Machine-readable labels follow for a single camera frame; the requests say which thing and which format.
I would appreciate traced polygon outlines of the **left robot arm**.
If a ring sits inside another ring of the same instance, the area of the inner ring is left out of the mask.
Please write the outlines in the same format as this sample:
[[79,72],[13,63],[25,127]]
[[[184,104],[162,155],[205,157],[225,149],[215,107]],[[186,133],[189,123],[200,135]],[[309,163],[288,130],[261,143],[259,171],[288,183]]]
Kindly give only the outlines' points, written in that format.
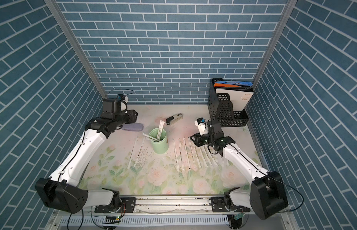
[[48,178],[37,180],[35,189],[45,207],[72,214],[94,206],[100,206],[111,213],[120,210],[118,191],[84,190],[78,186],[101,144],[124,124],[136,122],[138,114],[128,109],[127,102],[127,96],[122,94],[117,98],[104,99],[101,115],[86,124],[80,140],[68,157]]

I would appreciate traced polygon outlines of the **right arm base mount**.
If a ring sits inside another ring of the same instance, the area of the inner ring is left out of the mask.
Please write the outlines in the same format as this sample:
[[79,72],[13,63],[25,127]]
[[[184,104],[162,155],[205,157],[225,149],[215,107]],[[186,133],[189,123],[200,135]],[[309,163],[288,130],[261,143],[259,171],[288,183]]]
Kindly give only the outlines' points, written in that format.
[[208,202],[212,212],[250,212],[250,208],[234,205],[227,196],[213,196]]

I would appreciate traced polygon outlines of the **eleventh straw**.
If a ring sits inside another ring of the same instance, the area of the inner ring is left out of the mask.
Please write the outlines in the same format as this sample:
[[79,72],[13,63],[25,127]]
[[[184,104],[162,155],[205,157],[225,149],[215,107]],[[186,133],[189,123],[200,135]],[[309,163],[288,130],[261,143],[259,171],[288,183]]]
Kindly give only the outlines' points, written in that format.
[[145,138],[143,138],[142,144],[141,144],[141,146],[140,146],[140,148],[139,148],[138,155],[137,155],[136,161],[135,161],[135,163],[134,163],[134,167],[136,167],[136,165],[137,165],[137,163],[138,163],[138,161],[139,161],[139,157],[140,157],[141,151],[142,151],[142,149],[143,149],[144,143],[145,143]]

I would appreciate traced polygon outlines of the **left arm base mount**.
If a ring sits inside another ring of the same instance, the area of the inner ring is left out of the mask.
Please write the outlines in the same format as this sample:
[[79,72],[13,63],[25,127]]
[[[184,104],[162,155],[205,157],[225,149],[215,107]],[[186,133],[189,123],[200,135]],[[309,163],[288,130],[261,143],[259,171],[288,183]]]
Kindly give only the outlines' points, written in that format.
[[120,197],[120,200],[117,204],[117,207],[113,205],[108,206],[96,206],[95,213],[117,213],[117,214],[126,214],[133,213],[136,204],[136,197]]

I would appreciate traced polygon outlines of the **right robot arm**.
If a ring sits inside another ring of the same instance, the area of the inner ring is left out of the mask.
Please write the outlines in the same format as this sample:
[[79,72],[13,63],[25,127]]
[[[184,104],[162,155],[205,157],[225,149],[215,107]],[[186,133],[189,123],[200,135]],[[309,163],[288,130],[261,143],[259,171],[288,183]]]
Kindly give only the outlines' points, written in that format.
[[258,218],[265,220],[288,207],[285,185],[281,175],[269,172],[248,157],[231,137],[223,132],[217,134],[194,134],[190,137],[197,146],[213,147],[222,157],[229,160],[247,179],[250,193],[233,188],[225,192],[224,203],[228,210],[236,211],[245,207],[252,210]]

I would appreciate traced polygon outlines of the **thirteenth straw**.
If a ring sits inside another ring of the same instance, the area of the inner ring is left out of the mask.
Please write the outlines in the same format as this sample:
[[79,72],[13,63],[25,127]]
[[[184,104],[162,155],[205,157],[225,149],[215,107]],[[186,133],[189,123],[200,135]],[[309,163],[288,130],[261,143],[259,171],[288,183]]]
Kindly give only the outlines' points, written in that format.
[[136,139],[135,139],[135,141],[134,141],[134,144],[133,144],[133,146],[132,146],[132,150],[131,150],[131,154],[130,154],[130,158],[129,158],[129,162],[128,162],[127,169],[129,169],[130,166],[131,166],[131,161],[132,161],[132,156],[133,156],[133,152],[134,152],[134,147],[135,147],[137,141],[138,141],[138,137],[136,137]]

